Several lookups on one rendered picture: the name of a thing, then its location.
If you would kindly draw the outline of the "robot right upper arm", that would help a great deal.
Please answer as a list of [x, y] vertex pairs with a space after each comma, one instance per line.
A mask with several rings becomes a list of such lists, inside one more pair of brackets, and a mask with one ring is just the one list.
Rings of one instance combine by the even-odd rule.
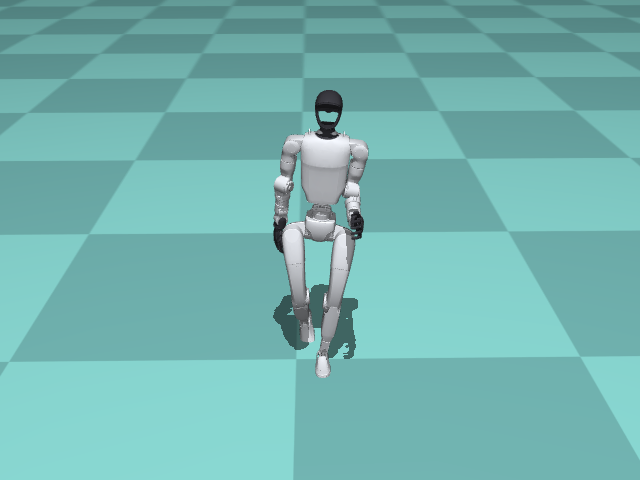
[[289, 194], [294, 188], [292, 180], [297, 161], [296, 154], [301, 151], [303, 139], [304, 135], [289, 135], [284, 142], [280, 160], [281, 175], [274, 184], [274, 189], [281, 193]]

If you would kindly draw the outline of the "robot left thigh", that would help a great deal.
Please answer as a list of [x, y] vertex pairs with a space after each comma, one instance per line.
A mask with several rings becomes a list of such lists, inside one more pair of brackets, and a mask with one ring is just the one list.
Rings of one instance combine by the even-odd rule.
[[346, 227], [335, 225], [329, 288], [323, 296], [324, 311], [329, 310], [330, 307], [339, 309], [341, 306], [355, 250], [355, 240], [351, 239], [355, 236], [351, 235], [351, 232]]

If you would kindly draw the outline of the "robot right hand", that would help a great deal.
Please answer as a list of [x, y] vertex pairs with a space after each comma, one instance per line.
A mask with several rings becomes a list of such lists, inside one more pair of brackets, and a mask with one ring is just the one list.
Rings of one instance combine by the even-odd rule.
[[286, 226], [286, 219], [285, 218], [280, 218], [279, 222], [278, 222], [278, 225], [274, 221], [273, 226], [275, 227], [274, 228], [274, 232], [273, 232], [275, 245], [276, 245], [277, 249], [281, 253], [283, 253], [282, 232], [283, 232], [283, 229]]

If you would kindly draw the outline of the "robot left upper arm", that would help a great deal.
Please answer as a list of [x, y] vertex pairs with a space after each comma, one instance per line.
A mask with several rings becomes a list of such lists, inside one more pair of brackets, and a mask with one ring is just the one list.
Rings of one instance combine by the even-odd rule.
[[358, 182], [363, 175], [366, 161], [368, 159], [368, 145], [365, 141], [349, 138], [349, 142], [351, 148], [350, 154], [353, 158], [350, 160], [346, 187], [342, 193], [344, 198], [349, 198], [351, 196], [358, 197]]

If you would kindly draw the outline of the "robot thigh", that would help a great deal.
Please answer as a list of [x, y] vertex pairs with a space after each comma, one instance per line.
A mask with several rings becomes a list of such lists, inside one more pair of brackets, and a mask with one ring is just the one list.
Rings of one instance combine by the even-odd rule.
[[351, 232], [346, 227], [335, 225], [329, 288], [323, 296], [324, 311], [329, 310], [330, 307], [339, 309], [341, 306], [355, 250], [355, 240], [351, 239], [355, 236], [351, 235]]
[[305, 283], [305, 221], [292, 222], [282, 232], [283, 254], [293, 303], [297, 308], [310, 304]]

